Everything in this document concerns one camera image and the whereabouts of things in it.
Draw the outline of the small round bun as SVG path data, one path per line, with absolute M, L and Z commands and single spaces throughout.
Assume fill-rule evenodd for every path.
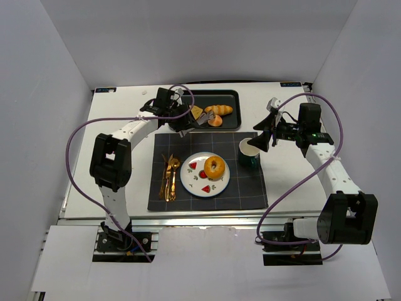
M 208 121 L 211 127 L 220 127 L 222 125 L 222 118 L 219 115 L 215 115 L 213 119 Z

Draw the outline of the orange glazed donut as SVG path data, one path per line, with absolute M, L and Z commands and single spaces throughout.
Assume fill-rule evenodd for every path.
M 210 179 L 219 179 L 225 172 L 225 162 L 219 156 L 211 156 L 205 160 L 204 172 Z

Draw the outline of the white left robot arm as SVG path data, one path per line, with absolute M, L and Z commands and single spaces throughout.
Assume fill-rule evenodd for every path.
M 146 102 L 138 116 L 112 134 L 99 134 L 95 139 L 90 163 L 90 176 L 94 178 L 103 196 L 107 217 L 102 228 L 107 232 L 130 231 L 131 219 L 127 212 L 125 186 L 132 174 L 132 151 L 149 134 L 167 124 L 185 136 L 188 132 L 214 119 L 215 113 L 192 114 L 192 103 L 180 100 L 182 93 L 171 88 L 159 88 L 157 96 Z

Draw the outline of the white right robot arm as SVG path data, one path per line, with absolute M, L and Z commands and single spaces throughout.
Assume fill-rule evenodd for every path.
M 304 158 L 317 172 L 327 201 L 317 218 L 295 218 L 284 227 L 285 243 L 320 241 L 324 244 L 366 245 L 370 242 L 377 214 L 378 201 L 365 194 L 351 180 L 339 158 L 331 136 L 321 130 L 321 107 L 302 103 L 298 118 L 287 122 L 283 118 L 281 101 L 268 102 L 269 115 L 254 129 L 261 135 L 250 145 L 262 151 L 275 146 L 278 140 L 296 143 Z

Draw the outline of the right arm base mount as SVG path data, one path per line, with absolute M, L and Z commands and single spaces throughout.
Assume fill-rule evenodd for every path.
M 262 231 L 261 234 L 265 240 L 280 243 L 306 240 L 306 238 L 295 237 L 293 224 L 290 222 L 285 223 L 282 230 Z M 262 242 L 261 244 L 263 246 L 263 264 L 266 267 L 323 264 L 320 245 L 318 243 L 308 243 L 302 245 L 272 245 Z

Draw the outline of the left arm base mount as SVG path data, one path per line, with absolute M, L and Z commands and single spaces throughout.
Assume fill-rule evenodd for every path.
M 95 240 L 92 262 L 95 263 L 150 263 L 143 253 L 153 260 L 157 249 L 158 236 L 148 231 L 132 231 L 131 224 L 126 231 L 133 235 L 133 240 L 120 230 L 111 230 L 101 222 Z

